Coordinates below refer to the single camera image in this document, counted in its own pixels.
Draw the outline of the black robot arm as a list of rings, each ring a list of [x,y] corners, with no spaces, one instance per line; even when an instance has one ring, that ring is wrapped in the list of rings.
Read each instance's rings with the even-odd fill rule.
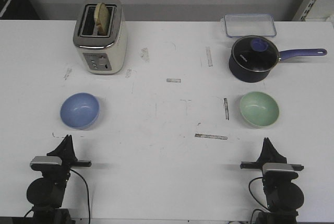
[[[67,182],[72,173],[78,175],[86,186],[84,177],[73,168],[88,168],[90,160],[78,160],[72,135],[66,135],[62,142],[45,156],[36,156],[30,161],[30,168],[42,176],[34,180],[27,189],[27,200],[33,205],[32,223],[75,223],[69,210],[62,208]]]
[[[262,207],[253,210],[250,223],[297,223],[297,209],[304,204],[304,194],[292,181],[299,177],[303,165],[288,163],[287,158],[279,154],[270,139],[265,137],[258,159],[254,162],[242,161],[240,168],[262,172],[262,176],[248,183],[250,195]],[[252,192],[251,185],[256,180],[262,181],[265,205]]]

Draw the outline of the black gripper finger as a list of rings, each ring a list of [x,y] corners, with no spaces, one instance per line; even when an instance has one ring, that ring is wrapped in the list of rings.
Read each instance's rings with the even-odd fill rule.
[[[69,152],[75,154],[72,135],[69,135]]]
[[[261,155],[263,157],[267,157],[269,152],[268,152],[268,140],[269,138],[268,137],[265,137],[264,140],[263,140],[263,147],[262,147],[262,150],[261,150]]]
[[[270,141],[269,138],[266,138],[267,140],[267,151],[270,157],[282,157],[281,154],[275,149],[273,146],[272,142]]]
[[[66,135],[62,142],[54,149],[55,154],[64,154],[67,150],[67,144],[69,141],[69,135]]]

